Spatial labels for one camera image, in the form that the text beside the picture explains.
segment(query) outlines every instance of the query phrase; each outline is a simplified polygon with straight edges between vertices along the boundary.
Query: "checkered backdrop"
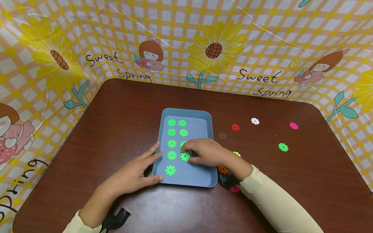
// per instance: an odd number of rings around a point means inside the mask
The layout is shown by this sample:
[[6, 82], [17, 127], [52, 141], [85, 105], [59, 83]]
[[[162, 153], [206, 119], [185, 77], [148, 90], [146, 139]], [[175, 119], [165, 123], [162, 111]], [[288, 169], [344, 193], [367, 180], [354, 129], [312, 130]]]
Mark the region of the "checkered backdrop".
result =
[[[11, 231], [16, 211], [82, 116], [84, 104], [109, 78], [149, 82], [147, 75], [158, 84], [313, 104], [373, 190], [373, 1], [2, 0], [0, 9], [0, 103], [18, 113], [12, 124], [24, 130], [16, 135], [22, 150], [0, 165], [0, 204], [12, 207], [0, 207], [1, 232]], [[159, 39], [163, 50], [158, 63], [164, 67], [158, 72], [138, 65], [139, 46], [149, 37]], [[206, 58], [204, 48], [194, 53], [193, 48], [213, 42], [223, 45], [216, 60]], [[325, 78], [305, 86], [294, 81], [339, 48], [348, 51], [323, 73]], [[66, 64], [69, 69], [63, 70]], [[202, 70], [218, 79], [198, 79]], [[359, 82], [370, 89], [361, 91]], [[71, 88], [60, 90], [61, 85]], [[346, 102], [348, 113], [335, 114]], [[1, 110], [0, 144], [7, 145], [8, 112]], [[34, 126], [32, 134], [27, 121]]]

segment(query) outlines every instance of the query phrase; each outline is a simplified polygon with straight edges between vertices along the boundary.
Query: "blue tray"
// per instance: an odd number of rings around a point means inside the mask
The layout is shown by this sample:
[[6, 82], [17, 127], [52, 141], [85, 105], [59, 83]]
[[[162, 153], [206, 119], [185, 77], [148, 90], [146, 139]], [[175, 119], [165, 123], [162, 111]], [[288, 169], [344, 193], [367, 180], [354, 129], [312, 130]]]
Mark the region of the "blue tray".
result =
[[[169, 126], [168, 120], [175, 120], [175, 126]], [[186, 126], [179, 125], [179, 120], [185, 120]], [[169, 136], [168, 129], [175, 129], [176, 135]], [[186, 129], [188, 136], [180, 135], [180, 130]], [[216, 167], [208, 167], [204, 165], [188, 164], [181, 160], [180, 142], [189, 141], [198, 138], [213, 139], [212, 118], [210, 113], [206, 111], [166, 108], [162, 112], [161, 125], [159, 129], [158, 141], [160, 147], [157, 152], [162, 150], [162, 156], [158, 158], [153, 165], [153, 175], [163, 176], [162, 183], [173, 185], [188, 185], [200, 187], [213, 187], [217, 183]], [[167, 142], [173, 139], [176, 141], [176, 147], [169, 148]], [[167, 153], [174, 151], [177, 154], [175, 160], [169, 160]], [[173, 176], [168, 176], [165, 169], [168, 165], [175, 167], [176, 172]]]

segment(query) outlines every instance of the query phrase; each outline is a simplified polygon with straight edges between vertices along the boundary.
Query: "flower stem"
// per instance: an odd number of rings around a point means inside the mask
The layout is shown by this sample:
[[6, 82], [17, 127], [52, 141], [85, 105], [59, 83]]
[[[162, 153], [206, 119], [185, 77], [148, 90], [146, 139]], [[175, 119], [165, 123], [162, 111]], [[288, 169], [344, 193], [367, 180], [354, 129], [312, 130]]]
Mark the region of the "flower stem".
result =
[[83, 105], [83, 107], [85, 109], [87, 109], [88, 106], [85, 104], [84, 100], [78, 95], [78, 93], [76, 91], [76, 88], [75, 88], [75, 85], [72, 86], [72, 92], [74, 93], [75, 97], [79, 100], [79, 103], [77, 103], [77, 104]]
[[329, 121], [335, 116], [337, 115], [338, 112], [341, 111], [341, 108], [344, 108], [346, 107], [347, 105], [349, 105], [350, 103], [354, 102], [355, 100], [357, 99], [357, 97], [354, 97], [354, 98], [351, 98], [349, 100], [347, 100], [344, 104], [342, 104], [339, 108], [337, 108], [337, 106], [334, 106], [334, 111], [333, 113], [328, 117], [326, 118], [326, 122], [329, 123]]
[[198, 90], [200, 90], [201, 89], [201, 84], [202, 84], [202, 79], [203, 79], [203, 75], [205, 74], [205, 71], [202, 71], [201, 73], [200, 73], [200, 76], [198, 77], [198, 84], [197, 84], [197, 88], [198, 88]]

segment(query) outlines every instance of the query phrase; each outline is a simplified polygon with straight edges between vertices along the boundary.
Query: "wooden table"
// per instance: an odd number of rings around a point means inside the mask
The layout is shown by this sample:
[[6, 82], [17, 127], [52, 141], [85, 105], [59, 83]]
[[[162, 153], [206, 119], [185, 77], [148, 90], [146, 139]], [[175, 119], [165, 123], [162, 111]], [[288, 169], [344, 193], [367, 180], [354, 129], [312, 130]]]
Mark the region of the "wooden table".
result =
[[[119, 79], [101, 87], [17, 213], [14, 232], [61, 232], [102, 181], [156, 142], [167, 107], [210, 112], [216, 140], [287, 190], [325, 232], [372, 232], [373, 197], [317, 108]], [[241, 130], [234, 132], [233, 123]], [[219, 132], [228, 139], [218, 140]], [[115, 205], [131, 216], [113, 232], [275, 232], [242, 193], [219, 184], [157, 185]]]

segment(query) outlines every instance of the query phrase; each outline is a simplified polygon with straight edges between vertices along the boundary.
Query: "child's left hand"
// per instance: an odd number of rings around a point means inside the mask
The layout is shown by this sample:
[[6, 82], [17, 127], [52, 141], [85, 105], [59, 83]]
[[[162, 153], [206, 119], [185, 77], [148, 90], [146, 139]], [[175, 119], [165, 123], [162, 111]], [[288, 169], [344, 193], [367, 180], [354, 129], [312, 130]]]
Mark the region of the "child's left hand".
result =
[[116, 198], [122, 194], [132, 193], [143, 187], [155, 185], [163, 181], [163, 177], [159, 175], [144, 176], [145, 169], [162, 154], [162, 151], [154, 154], [158, 147], [159, 142], [156, 142], [145, 153], [131, 160], [110, 176], [102, 185], [107, 187]]

